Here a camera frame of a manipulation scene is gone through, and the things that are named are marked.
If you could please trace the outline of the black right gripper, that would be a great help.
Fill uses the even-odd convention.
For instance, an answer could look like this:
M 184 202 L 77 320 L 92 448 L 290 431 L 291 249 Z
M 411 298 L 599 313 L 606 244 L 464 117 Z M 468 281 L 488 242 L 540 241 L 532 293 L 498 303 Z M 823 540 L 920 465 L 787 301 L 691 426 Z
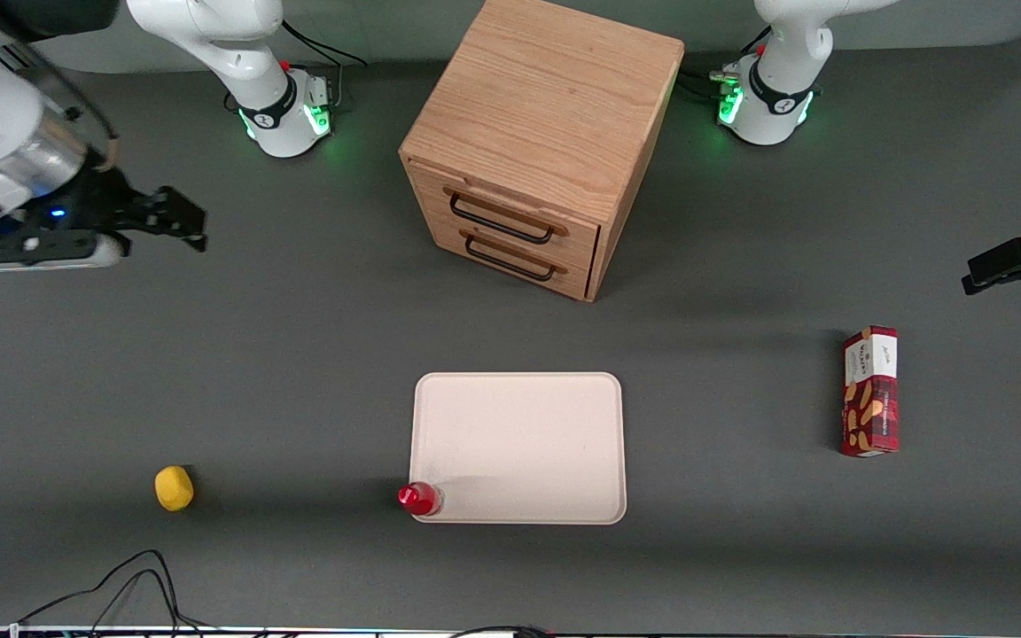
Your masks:
M 34 196 L 0 220 L 0 239 L 72 241 L 81 233 L 137 230 L 183 241 L 207 251 L 207 211 L 174 187 L 138 192 L 119 169 L 85 167 L 59 187 L 40 186 Z

